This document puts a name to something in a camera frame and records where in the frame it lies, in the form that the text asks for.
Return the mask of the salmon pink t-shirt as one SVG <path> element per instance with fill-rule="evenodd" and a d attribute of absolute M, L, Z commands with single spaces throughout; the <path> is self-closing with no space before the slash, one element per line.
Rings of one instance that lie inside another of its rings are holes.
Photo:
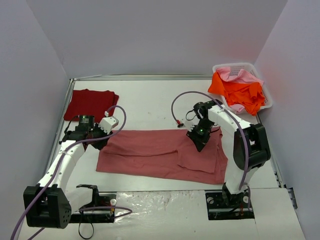
<path fill-rule="evenodd" d="M 183 129 L 122 130 L 99 152 L 96 171 L 220 185 L 228 158 L 215 127 L 202 151 Z"/>

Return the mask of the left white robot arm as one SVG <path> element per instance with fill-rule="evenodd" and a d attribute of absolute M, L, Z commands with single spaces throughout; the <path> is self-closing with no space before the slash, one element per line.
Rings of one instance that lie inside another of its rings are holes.
<path fill-rule="evenodd" d="M 102 150 L 118 124 L 113 116 L 96 123 L 92 115 L 79 115 L 75 129 L 64 131 L 60 150 L 50 168 L 35 186 L 24 190 L 25 219 L 29 227 L 64 229 L 72 221 L 73 213 L 82 207 L 95 209 L 100 205 L 97 186 L 80 184 L 72 191 L 66 188 L 87 147 Z"/>

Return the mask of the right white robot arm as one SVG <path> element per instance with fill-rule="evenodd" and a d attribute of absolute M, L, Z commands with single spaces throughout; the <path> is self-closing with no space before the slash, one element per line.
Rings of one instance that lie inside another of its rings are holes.
<path fill-rule="evenodd" d="M 214 125 L 220 127 L 231 141 L 232 155 L 228 158 L 222 185 L 222 202 L 229 207 L 240 200 L 240 194 L 248 189 L 254 173 L 271 158 L 265 127 L 250 123 L 219 105 L 219 101 L 198 102 L 192 111 L 198 123 L 185 120 L 186 135 L 201 152 L 211 135 Z"/>

